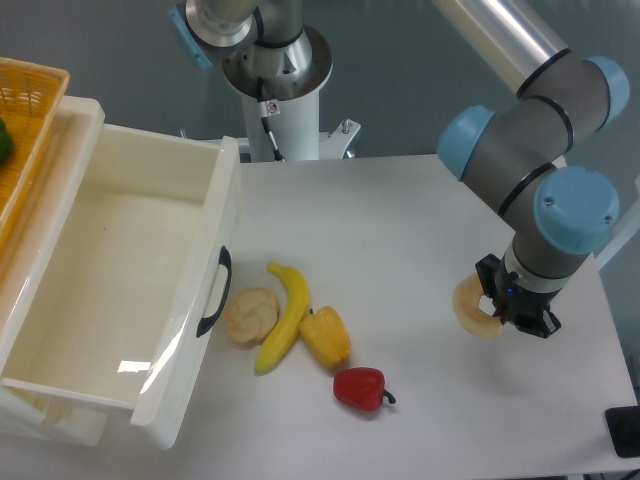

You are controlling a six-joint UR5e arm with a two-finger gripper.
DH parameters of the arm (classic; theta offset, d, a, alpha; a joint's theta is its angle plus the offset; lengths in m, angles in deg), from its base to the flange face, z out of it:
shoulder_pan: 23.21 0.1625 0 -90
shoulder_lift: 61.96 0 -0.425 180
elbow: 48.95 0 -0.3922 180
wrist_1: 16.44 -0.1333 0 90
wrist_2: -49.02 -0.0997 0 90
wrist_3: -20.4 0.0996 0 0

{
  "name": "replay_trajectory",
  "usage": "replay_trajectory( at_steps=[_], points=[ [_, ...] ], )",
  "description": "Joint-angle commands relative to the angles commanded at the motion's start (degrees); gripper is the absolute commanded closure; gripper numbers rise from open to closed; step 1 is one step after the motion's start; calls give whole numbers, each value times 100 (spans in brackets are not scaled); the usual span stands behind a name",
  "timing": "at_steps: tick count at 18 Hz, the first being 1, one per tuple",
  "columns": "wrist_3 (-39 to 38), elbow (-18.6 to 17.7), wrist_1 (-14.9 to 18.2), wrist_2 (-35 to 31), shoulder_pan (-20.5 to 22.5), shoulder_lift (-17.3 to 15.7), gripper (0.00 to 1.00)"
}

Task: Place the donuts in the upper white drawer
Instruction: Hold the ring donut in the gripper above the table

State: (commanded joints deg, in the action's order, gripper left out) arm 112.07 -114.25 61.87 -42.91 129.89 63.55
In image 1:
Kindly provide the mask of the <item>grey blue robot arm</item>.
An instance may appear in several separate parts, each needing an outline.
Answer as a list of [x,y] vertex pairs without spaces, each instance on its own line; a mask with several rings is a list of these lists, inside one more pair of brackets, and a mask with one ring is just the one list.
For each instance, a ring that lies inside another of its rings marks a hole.
[[[608,58],[575,57],[521,1],[441,1],[438,8],[518,98],[501,115],[464,110],[438,141],[452,175],[514,231],[502,256],[480,260],[455,289],[454,312],[478,336],[512,324],[546,338],[560,326],[552,300],[619,215],[606,177],[555,162],[624,110],[629,82]],[[346,154],[354,124],[329,134],[318,127],[332,57],[325,38],[303,23],[300,2],[184,1],[169,19],[196,66],[222,63],[242,98],[253,161]]]

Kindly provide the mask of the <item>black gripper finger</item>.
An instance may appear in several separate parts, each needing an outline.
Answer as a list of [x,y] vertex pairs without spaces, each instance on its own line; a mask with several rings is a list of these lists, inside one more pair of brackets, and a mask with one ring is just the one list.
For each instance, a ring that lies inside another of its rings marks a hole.
[[548,307],[518,313],[512,323],[520,332],[543,339],[561,328],[561,322]]
[[500,260],[494,254],[488,254],[475,264],[476,273],[480,281],[483,294],[492,301],[494,316],[499,315],[496,303],[498,287],[496,285],[496,273],[500,266]]

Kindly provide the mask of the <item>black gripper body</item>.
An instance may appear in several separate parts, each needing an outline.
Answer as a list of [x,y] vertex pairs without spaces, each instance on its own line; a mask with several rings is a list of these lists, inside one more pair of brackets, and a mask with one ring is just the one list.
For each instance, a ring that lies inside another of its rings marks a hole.
[[496,273],[498,295],[496,303],[502,324],[512,323],[518,313],[548,307],[553,299],[553,281],[538,277],[526,269],[508,271],[505,261],[500,260]]

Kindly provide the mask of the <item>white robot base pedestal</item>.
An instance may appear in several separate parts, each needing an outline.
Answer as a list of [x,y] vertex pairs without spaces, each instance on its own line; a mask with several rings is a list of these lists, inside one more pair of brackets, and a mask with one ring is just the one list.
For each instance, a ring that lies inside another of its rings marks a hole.
[[319,96],[332,68],[327,40],[309,25],[286,46],[253,43],[223,61],[241,99],[252,162],[319,158]]

